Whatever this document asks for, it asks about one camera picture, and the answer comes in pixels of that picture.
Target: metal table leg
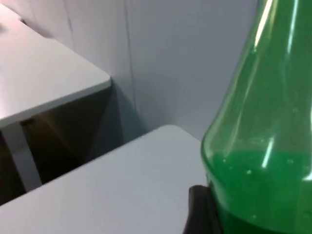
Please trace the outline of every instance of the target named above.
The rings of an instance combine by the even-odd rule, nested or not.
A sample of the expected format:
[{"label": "metal table leg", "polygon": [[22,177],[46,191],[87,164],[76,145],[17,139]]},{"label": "metal table leg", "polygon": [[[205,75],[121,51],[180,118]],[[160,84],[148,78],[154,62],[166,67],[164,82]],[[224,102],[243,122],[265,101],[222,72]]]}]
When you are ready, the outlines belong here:
[{"label": "metal table leg", "polygon": [[28,147],[20,123],[2,129],[2,135],[11,152],[19,176],[27,192],[42,185],[33,155]]}]

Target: white table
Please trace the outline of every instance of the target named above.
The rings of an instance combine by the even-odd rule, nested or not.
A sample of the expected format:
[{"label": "white table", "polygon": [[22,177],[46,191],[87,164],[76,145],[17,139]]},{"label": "white table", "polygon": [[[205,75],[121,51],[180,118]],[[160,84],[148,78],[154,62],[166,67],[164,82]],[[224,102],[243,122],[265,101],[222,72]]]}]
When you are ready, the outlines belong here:
[{"label": "white table", "polygon": [[200,142],[163,126],[0,207],[1,234],[182,234]]},{"label": "white table", "polygon": [[0,129],[27,191],[41,181],[19,121],[110,85],[104,71],[0,4]]}]

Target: floor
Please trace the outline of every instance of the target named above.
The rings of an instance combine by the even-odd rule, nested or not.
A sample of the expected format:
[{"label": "floor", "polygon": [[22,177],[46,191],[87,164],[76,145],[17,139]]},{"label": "floor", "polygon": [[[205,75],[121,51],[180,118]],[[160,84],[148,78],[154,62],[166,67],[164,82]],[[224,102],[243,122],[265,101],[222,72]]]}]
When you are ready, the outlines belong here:
[{"label": "floor", "polygon": [[[41,180],[47,183],[80,166],[52,129],[39,117],[22,123]],[[25,193],[5,141],[0,134],[0,205]]]}]

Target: wall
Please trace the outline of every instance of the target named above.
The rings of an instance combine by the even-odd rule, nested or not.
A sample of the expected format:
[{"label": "wall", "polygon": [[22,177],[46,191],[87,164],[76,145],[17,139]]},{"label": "wall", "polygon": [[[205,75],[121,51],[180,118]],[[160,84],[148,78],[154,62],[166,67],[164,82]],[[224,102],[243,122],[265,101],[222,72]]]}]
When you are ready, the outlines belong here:
[{"label": "wall", "polygon": [[2,1],[112,76],[125,142],[163,124],[202,138],[256,7],[250,0]]},{"label": "wall", "polygon": [[174,123],[201,139],[255,14],[254,0],[127,0],[136,105],[147,129]]}]

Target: green plastic bottle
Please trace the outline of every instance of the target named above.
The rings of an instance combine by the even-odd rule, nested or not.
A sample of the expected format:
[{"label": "green plastic bottle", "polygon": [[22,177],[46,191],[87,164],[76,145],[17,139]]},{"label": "green plastic bottle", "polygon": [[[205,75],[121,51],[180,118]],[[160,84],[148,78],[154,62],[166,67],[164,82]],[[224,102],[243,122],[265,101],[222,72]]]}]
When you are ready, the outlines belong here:
[{"label": "green plastic bottle", "polygon": [[312,0],[262,0],[202,141],[224,234],[312,234]]}]

